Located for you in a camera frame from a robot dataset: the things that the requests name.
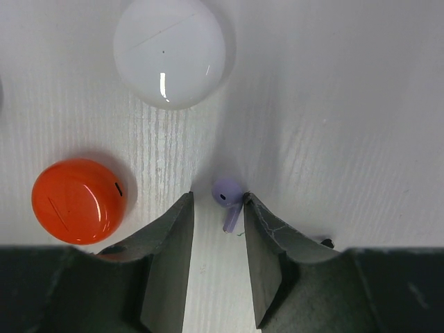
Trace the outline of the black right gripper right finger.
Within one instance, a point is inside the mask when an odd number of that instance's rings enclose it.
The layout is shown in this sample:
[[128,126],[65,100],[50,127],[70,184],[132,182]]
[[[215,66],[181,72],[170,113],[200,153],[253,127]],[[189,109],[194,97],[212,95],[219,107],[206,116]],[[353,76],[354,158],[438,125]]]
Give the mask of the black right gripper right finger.
[[244,196],[262,332],[442,332],[442,248],[331,249]]

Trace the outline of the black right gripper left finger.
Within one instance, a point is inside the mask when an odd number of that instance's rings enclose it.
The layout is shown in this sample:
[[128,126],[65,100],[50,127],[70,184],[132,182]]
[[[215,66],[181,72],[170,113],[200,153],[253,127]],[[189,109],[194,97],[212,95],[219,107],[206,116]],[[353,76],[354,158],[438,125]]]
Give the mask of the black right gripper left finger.
[[1,247],[2,332],[181,332],[194,195],[97,254]]

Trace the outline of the white earbud charging case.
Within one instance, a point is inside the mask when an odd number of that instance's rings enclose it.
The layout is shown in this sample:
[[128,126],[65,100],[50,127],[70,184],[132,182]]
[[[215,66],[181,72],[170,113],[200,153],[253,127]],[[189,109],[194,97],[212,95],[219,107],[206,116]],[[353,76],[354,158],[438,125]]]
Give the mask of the white earbud charging case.
[[183,110],[219,86],[226,47],[202,1],[133,1],[117,24],[113,54],[122,81],[143,102]]

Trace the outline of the black earbud charging case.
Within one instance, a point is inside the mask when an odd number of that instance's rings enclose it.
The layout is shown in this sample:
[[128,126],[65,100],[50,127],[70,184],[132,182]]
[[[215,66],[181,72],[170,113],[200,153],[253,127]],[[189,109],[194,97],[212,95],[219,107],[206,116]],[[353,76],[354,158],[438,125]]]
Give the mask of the black earbud charging case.
[[0,111],[2,111],[3,109],[3,100],[4,100],[4,95],[3,95],[3,83],[0,80]]

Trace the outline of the orange earbud charging case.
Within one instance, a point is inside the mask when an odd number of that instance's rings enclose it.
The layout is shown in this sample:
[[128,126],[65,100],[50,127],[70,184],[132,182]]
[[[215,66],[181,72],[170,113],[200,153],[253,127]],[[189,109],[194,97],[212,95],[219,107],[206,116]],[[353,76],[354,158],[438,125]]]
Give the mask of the orange earbud charging case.
[[40,225],[56,239],[74,245],[107,239],[121,225],[127,201],[120,179],[85,158],[52,164],[37,177],[31,192]]

